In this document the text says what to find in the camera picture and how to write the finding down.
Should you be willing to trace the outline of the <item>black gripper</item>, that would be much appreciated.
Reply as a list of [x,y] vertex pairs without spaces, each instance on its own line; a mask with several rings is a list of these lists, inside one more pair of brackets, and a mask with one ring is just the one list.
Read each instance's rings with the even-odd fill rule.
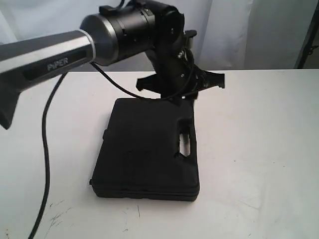
[[225,88],[225,74],[201,69],[169,72],[158,70],[155,74],[138,78],[138,91],[147,90],[160,94],[158,101],[179,104],[182,98],[194,101],[200,91],[219,87]]

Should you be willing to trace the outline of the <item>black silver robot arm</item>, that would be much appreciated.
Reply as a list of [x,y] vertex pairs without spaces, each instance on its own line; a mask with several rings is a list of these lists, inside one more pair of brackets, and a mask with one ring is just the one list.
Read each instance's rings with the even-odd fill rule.
[[199,91],[225,87],[220,73],[196,66],[191,51],[195,30],[185,30],[175,6],[132,0],[116,8],[103,5],[78,30],[3,44],[0,47],[0,123],[10,128],[21,92],[90,63],[96,70],[140,53],[155,73],[137,80],[138,90],[195,99]]

